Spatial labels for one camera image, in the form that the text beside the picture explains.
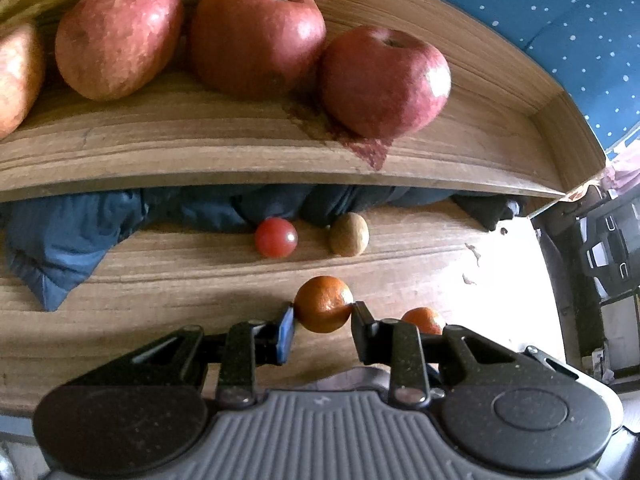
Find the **wooden curved shelf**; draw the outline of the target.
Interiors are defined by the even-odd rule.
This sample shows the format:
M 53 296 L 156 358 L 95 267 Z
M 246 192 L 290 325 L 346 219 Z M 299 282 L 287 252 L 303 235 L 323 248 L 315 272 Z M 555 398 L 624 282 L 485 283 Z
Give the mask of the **wooden curved shelf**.
M 111 188 L 358 183 L 556 200 L 606 157 L 570 96 L 496 32 L 442 0 L 316 0 L 330 35 L 360 24 L 410 32 L 446 56 L 449 101 L 388 145 L 350 140 L 299 100 L 237 101 L 176 63 L 126 99 L 96 103 L 57 74 L 1 145 L 2 200 Z

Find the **dark blue cloth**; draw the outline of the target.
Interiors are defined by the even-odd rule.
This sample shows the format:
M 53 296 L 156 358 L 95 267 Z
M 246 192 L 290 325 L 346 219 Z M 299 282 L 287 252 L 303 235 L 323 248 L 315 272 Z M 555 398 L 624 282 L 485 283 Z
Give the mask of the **dark blue cloth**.
M 215 184 L 127 188 L 14 200 L 1 206 L 9 269 L 43 310 L 58 310 L 118 243 L 154 221 L 199 231 L 248 233 L 268 218 L 330 226 L 378 206 L 410 208 L 453 200 L 485 230 L 525 212 L 515 195 L 356 184 Z

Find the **pink apple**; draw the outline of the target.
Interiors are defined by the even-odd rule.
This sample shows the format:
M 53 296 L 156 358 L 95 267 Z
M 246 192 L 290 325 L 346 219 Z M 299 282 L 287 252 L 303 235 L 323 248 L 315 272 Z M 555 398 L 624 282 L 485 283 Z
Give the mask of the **pink apple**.
M 1 38 L 1 139 L 21 125 L 44 81 L 46 58 L 34 23 L 18 25 Z
M 58 71 L 89 100 L 119 100 L 164 69 L 182 22 L 182 0 L 78 0 L 58 23 Z

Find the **red cherry tomato back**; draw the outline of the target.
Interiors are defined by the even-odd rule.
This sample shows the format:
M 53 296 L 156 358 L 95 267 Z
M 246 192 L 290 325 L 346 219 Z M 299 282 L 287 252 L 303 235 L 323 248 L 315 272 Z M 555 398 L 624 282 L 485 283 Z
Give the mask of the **red cherry tomato back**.
M 298 234 L 291 222 L 282 218 L 268 218 L 255 231 L 257 251 L 266 258 L 285 258 L 294 252 Z

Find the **dark red apple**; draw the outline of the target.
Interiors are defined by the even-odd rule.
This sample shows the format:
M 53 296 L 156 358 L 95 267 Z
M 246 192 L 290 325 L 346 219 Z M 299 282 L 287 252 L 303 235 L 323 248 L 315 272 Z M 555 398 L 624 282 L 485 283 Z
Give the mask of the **dark red apple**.
M 189 47 L 206 87 L 268 100 L 311 85 L 325 41 L 314 0 L 200 0 Z
M 432 44 L 386 27 L 362 25 L 322 54 L 324 109 L 367 139 L 395 140 L 432 122 L 446 105 L 451 73 Z

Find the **blue dotted fabric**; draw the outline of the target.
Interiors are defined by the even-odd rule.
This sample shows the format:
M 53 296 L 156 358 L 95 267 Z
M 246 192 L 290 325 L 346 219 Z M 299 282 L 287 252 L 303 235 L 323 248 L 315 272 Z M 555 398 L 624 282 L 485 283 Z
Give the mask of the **blue dotted fabric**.
M 609 150 L 639 121 L 639 0 L 446 0 L 570 94 Z

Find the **small brown kiwi on table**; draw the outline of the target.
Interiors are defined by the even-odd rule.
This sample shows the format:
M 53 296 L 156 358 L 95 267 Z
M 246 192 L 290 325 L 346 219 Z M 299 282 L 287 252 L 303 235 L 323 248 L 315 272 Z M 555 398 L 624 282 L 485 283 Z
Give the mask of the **small brown kiwi on table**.
M 332 252 L 342 257 L 360 256 L 368 247 L 370 233 L 360 214 L 342 214 L 331 226 L 329 243 Z

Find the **pink apple leftmost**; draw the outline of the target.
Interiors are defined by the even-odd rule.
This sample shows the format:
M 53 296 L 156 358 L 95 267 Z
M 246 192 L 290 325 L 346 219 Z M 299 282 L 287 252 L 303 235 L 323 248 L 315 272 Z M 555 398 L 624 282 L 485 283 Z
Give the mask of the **pink apple leftmost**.
M 21 125 L 44 81 L 46 58 L 34 23 L 18 25 L 1 38 L 1 139 Z

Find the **dark red apple rightmost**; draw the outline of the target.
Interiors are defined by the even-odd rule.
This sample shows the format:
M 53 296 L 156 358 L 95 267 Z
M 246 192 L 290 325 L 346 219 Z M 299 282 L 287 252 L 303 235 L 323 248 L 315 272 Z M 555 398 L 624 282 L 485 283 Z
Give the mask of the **dark red apple rightmost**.
M 322 54 L 324 109 L 367 139 L 395 140 L 432 122 L 446 105 L 451 73 L 432 44 L 386 27 L 362 25 Z

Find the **small orange tangerine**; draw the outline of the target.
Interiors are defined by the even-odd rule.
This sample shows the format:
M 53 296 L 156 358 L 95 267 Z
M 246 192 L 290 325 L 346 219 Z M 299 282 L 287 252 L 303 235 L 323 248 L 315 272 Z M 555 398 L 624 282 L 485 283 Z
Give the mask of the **small orange tangerine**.
M 354 301 L 354 295 L 344 281 L 321 275 L 303 284 L 296 292 L 293 306 L 296 320 L 306 330 L 326 334 L 347 322 Z
M 442 334 L 442 323 L 439 322 L 437 314 L 428 307 L 414 308 L 407 311 L 401 317 L 401 321 L 416 326 L 424 334 Z

